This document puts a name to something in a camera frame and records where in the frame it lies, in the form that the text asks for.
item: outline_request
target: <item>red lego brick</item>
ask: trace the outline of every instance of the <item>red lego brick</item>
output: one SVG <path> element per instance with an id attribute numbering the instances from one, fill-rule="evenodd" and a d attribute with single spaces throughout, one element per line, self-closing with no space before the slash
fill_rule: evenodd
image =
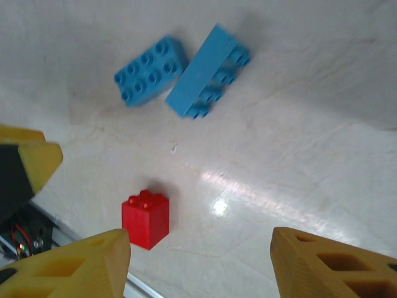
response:
<path id="1" fill-rule="evenodd" d="M 168 198 L 147 189 L 130 196 L 122 204 L 122 227 L 128 231 L 132 244 L 152 249 L 169 233 Z"/>

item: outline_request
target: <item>electrical wire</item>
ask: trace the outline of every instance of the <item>electrical wire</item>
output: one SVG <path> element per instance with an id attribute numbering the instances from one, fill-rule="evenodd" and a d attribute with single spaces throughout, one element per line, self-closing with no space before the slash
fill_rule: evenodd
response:
<path id="1" fill-rule="evenodd" d="M 24 229 L 20 227 L 19 224 L 16 224 L 16 227 L 17 227 L 17 229 L 23 234 L 23 236 L 25 237 L 25 239 L 27 240 L 27 244 L 28 244 L 28 247 L 29 247 L 29 256 L 31 256 L 31 255 L 32 255 L 32 244 L 30 243 L 30 238 L 29 238 L 29 236 L 28 236 L 27 233 L 24 231 Z"/>
<path id="2" fill-rule="evenodd" d="M 32 256 L 32 246 L 30 244 L 30 238 L 27 235 L 27 233 L 25 232 L 25 230 L 23 228 L 20 227 L 19 224 L 16 224 L 16 227 L 18 229 L 18 231 L 22 234 L 22 236 L 25 238 L 25 241 L 27 242 L 27 246 L 29 248 L 29 255 L 26 254 L 26 252 L 24 250 L 21 250 L 18 245 L 17 245 L 17 241 L 15 239 L 15 234 L 14 234 L 14 226 L 11 226 L 11 237 L 12 237 L 12 242 L 14 242 L 14 246 L 15 249 L 17 251 L 17 255 L 18 255 L 18 259 L 21 259 L 21 254 L 25 254 L 26 256 Z"/>

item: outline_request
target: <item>blue duplo brick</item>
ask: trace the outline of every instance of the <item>blue duplo brick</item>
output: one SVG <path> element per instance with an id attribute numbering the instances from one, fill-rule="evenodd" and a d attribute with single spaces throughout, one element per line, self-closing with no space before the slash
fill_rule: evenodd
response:
<path id="1" fill-rule="evenodd" d="M 180 41 L 165 36 L 127 66 L 114 81 L 128 107 L 138 107 L 164 92 L 188 65 Z"/>
<path id="2" fill-rule="evenodd" d="M 205 117 L 251 56 L 225 29 L 216 25 L 166 99 L 180 116 Z"/>

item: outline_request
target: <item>cutout hole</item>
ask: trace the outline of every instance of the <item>cutout hole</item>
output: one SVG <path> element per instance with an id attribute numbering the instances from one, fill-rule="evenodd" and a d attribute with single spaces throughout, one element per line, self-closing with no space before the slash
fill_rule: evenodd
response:
<path id="1" fill-rule="evenodd" d="M 48 262 L 35 276 L 44 278 L 67 278 L 84 263 L 86 259 L 78 257 L 58 258 Z"/>
<path id="2" fill-rule="evenodd" d="M 314 240 L 303 237 L 303 236 L 299 236 L 299 235 L 295 235 L 295 238 L 298 239 L 301 242 L 314 242 Z"/>
<path id="3" fill-rule="evenodd" d="M 54 289 L 24 288 L 13 290 L 4 298 L 47 298 Z"/>
<path id="4" fill-rule="evenodd" d="M 104 244 L 104 242 L 105 242 L 105 239 L 97 239 L 97 240 L 90 242 L 90 245 L 91 246 L 99 246 L 99 245 Z"/>
<path id="5" fill-rule="evenodd" d="M 345 282 L 360 298 L 392 298 L 397 297 L 397 288 L 389 282 L 357 281 Z"/>
<path id="6" fill-rule="evenodd" d="M 317 257 L 334 271 L 371 271 L 372 269 L 358 258 L 344 253 L 323 253 Z"/>

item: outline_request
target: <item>lego brick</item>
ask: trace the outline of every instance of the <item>lego brick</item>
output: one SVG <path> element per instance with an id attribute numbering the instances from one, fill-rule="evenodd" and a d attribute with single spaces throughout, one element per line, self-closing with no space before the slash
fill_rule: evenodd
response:
<path id="1" fill-rule="evenodd" d="M 122 227 L 128 231 L 132 244 L 152 249 L 169 233 L 168 198 L 147 189 L 129 197 L 122 204 Z"/>
<path id="2" fill-rule="evenodd" d="M 171 87 L 188 65 L 180 41 L 165 36 L 118 71 L 114 81 L 128 107 L 138 107 Z"/>
<path id="3" fill-rule="evenodd" d="M 168 95 L 166 103 L 180 117 L 205 117 L 250 59 L 249 49 L 216 25 Z"/>

